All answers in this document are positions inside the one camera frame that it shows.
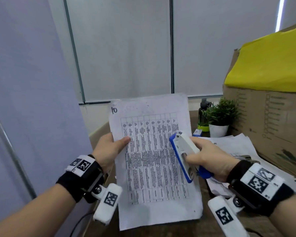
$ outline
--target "person's right hand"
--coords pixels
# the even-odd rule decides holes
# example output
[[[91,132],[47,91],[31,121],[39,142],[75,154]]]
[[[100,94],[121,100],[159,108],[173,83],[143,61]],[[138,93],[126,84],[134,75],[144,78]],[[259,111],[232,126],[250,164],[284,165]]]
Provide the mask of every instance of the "person's right hand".
[[[200,152],[186,156],[186,162],[194,165],[201,165],[206,170],[214,173],[214,178],[221,182],[226,182],[230,171],[240,161],[227,154],[211,141],[191,137]]]

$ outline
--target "printed document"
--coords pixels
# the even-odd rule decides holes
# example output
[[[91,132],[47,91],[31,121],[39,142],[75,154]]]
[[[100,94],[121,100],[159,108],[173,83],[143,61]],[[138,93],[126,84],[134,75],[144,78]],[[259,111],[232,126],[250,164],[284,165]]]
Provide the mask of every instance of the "printed document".
[[[203,205],[198,179],[187,183],[169,142],[177,131],[191,133],[187,96],[114,101],[110,105],[114,140],[131,141],[115,160],[120,230],[199,219]]]

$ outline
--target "white plant pot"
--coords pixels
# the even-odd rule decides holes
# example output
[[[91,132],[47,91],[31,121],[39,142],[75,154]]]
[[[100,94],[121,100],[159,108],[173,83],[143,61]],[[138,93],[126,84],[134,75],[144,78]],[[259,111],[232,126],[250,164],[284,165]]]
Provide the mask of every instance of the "white plant pot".
[[[211,138],[224,137],[227,134],[229,125],[218,126],[218,125],[209,125],[209,132]]]

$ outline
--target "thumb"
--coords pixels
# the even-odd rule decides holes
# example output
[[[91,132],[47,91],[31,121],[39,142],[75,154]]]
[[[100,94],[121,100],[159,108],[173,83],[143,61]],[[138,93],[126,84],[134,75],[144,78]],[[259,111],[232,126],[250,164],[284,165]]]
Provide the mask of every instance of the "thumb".
[[[114,142],[114,147],[118,150],[118,153],[124,149],[124,147],[130,142],[130,137],[126,136],[118,141]]]
[[[198,152],[196,154],[190,154],[185,157],[185,160],[187,163],[193,164],[193,165],[202,166],[204,164],[204,159],[201,156],[201,152]]]

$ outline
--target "yellow sheet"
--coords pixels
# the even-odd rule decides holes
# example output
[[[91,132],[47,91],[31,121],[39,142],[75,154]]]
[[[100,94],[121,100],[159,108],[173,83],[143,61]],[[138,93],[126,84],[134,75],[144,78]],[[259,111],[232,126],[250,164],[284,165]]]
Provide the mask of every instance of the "yellow sheet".
[[[244,44],[225,85],[296,92],[296,28]]]

